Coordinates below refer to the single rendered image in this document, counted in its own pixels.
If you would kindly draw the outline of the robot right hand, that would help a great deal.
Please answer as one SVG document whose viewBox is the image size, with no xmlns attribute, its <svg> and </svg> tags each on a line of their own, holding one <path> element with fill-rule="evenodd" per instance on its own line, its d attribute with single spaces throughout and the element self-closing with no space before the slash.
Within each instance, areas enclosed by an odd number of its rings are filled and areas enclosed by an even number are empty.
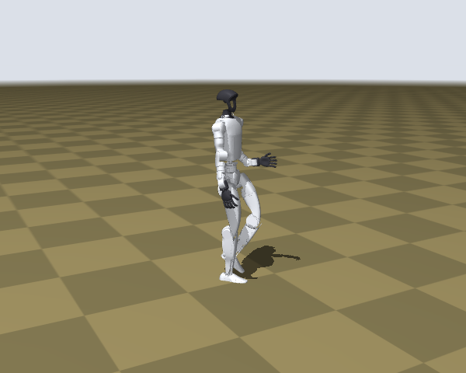
<svg viewBox="0 0 466 373">
<path fill-rule="evenodd" d="M 226 208 L 235 208 L 237 207 L 238 205 L 235 204 L 235 202 L 232 200 L 232 197 L 236 200 L 238 200 L 238 198 L 236 196 L 234 196 L 230 190 L 228 190 L 229 186 L 228 186 L 228 182 L 225 180 L 224 181 L 224 185 L 225 185 L 225 188 L 220 188 L 220 191 L 222 191 L 222 194 L 221 194 L 221 198 L 223 200 L 223 203 L 224 203 L 224 206 Z M 226 203 L 225 203 L 226 202 Z M 234 207 L 234 206 L 235 207 Z"/>
</svg>

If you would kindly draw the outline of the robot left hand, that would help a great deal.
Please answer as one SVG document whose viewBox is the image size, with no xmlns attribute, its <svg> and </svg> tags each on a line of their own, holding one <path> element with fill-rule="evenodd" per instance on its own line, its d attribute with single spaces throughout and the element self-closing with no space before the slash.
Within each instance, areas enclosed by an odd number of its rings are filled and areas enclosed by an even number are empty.
<svg viewBox="0 0 466 373">
<path fill-rule="evenodd" d="M 276 158 L 276 156 L 271 156 L 271 157 L 267 157 L 268 155 L 270 155 L 271 153 L 267 153 L 266 155 L 262 156 L 261 159 L 260 158 L 252 158 L 252 159 L 257 159 L 257 166 L 265 166 L 265 167 L 274 167 L 276 168 L 276 166 L 273 166 L 273 165 L 270 165 L 270 164 L 275 164 L 275 162 L 277 162 L 276 159 L 273 159 L 273 158 Z M 275 162 L 270 162 L 270 161 L 275 161 Z"/>
</svg>

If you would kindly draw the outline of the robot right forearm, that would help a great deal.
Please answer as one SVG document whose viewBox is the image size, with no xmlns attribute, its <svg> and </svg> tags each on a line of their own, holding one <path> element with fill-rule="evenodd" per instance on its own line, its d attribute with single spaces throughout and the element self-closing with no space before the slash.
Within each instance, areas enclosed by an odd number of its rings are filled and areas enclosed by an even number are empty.
<svg viewBox="0 0 466 373">
<path fill-rule="evenodd" d="M 216 152 L 215 154 L 215 167 L 217 168 L 217 181 L 218 186 L 222 189 L 225 188 L 224 181 L 227 179 L 225 172 L 225 162 L 219 162 L 220 154 Z M 227 180 L 226 180 L 227 181 Z"/>
</svg>

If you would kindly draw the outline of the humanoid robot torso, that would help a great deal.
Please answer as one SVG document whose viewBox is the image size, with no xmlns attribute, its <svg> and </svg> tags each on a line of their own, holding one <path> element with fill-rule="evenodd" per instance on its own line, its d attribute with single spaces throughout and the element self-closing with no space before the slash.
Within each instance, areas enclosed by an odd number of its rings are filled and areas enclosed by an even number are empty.
<svg viewBox="0 0 466 373">
<path fill-rule="evenodd" d="M 224 118 L 222 118 L 224 117 Z M 237 169 L 238 162 L 232 162 L 241 158 L 242 153 L 242 123 L 239 117 L 227 118 L 229 115 L 221 116 L 216 119 L 218 121 L 224 121 L 226 131 L 224 133 L 224 151 L 228 153 L 228 159 L 225 160 L 225 174 L 227 179 L 230 179 L 231 183 L 236 186 L 239 184 L 240 172 Z"/>
</svg>

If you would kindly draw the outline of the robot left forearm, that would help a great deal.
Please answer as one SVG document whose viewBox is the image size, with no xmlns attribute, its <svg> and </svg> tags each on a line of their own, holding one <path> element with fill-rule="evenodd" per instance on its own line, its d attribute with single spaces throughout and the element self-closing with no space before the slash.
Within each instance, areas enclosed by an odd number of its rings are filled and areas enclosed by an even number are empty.
<svg viewBox="0 0 466 373">
<path fill-rule="evenodd" d="M 250 159 L 248 158 L 247 155 L 245 155 L 242 151 L 241 153 L 241 158 L 239 159 L 241 163 L 243 163 L 244 166 L 249 167 L 249 166 L 257 166 L 257 159 Z"/>
</svg>

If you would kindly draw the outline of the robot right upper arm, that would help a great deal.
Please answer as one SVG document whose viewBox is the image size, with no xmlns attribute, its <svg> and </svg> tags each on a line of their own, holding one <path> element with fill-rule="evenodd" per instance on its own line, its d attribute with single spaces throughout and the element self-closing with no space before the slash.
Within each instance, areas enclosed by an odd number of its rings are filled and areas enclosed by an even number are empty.
<svg viewBox="0 0 466 373">
<path fill-rule="evenodd" d="M 214 135 L 214 147 L 216 152 L 219 152 L 219 161 L 225 161 L 228 159 L 228 153 L 224 151 L 224 133 L 226 131 L 224 121 L 218 121 L 212 125 L 212 132 Z"/>
</svg>

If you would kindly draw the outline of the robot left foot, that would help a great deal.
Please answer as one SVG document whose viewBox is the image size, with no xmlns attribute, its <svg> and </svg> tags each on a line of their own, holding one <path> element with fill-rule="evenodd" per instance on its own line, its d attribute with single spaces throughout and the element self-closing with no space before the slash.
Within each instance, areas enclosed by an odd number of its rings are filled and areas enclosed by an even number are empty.
<svg viewBox="0 0 466 373">
<path fill-rule="evenodd" d="M 224 259 L 223 253 L 221 254 L 221 257 Z M 243 269 L 243 267 L 242 267 L 241 264 L 239 263 L 238 258 L 235 259 L 234 268 L 235 268 L 238 272 L 240 272 L 240 273 L 244 273 L 244 272 L 245 272 L 245 270 Z"/>
</svg>

